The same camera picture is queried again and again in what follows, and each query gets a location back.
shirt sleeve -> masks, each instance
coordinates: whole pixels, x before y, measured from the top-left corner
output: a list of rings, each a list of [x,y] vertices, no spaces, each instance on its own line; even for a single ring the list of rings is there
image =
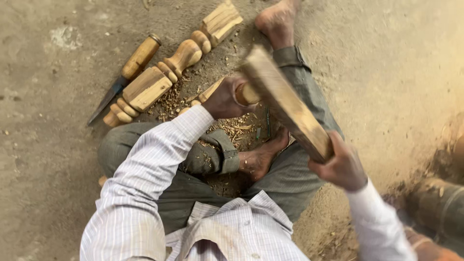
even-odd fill
[[[165,260],[157,200],[214,119],[201,105],[140,136],[102,188],[81,240],[80,259]]]
[[[361,260],[417,260],[395,209],[382,200],[370,180],[366,187],[354,193],[346,192],[346,195],[360,244]]]

bare foot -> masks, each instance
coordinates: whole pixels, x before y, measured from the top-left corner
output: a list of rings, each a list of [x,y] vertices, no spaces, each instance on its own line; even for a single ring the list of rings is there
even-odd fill
[[[269,38],[274,50],[295,45],[293,24],[300,4],[301,0],[282,0],[256,17],[256,27]]]
[[[253,182],[264,177],[271,167],[271,161],[275,155],[285,149],[289,143],[289,131],[280,128],[277,136],[264,143],[261,147],[246,152],[239,152],[240,166],[238,170],[250,175]]]

white striped shirt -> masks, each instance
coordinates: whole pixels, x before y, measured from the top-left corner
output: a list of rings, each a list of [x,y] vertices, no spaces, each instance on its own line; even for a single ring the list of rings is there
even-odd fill
[[[140,137],[102,189],[82,237],[82,261],[308,260],[291,240],[292,223],[264,191],[221,208],[196,202],[187,227],[165,235],[157,200],[213,121],[197,105]],[[417,259],[371,182],[347,196],[363,259]]]

trouser cuff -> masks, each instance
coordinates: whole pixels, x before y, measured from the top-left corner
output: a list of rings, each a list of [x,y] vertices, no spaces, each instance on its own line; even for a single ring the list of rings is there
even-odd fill
[[[216,142],[223,153],[222,169],[219,174],[234,173],[238,170],[240,159],[238,158],[238,151],[233,146],[227,134],[221,130],[216,129],[207,135],[206,142]]]
[[[309,72],[311,72],[311,68],[303,58],[303,55],[301,55],[300,48],[297,46],[275,50],[273,53],[273,58],[279,67],[303,66],[306,67]]]

concrete floor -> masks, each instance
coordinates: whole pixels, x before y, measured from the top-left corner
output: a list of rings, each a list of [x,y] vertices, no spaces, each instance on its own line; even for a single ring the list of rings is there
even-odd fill
[[[0,253],[5,260],[77,260],[99,197],[98,143],[85,123],[148,32],[171,56],[218,0],[3,0],[0,3]],[[235,0],[239,36],[209,56],[212,83],[231,71],[273,1]],[[464,111],[464,2],[333,0],[303,3],[299,46],[347,141],[382,192],[423,170],[445,123]],[[235,53],[233,45],[238,46]],[[229,66],[218,60],[228,56]],[[348,222],[343,194],[324,186],[295,224],[294,241],[317,258]]]

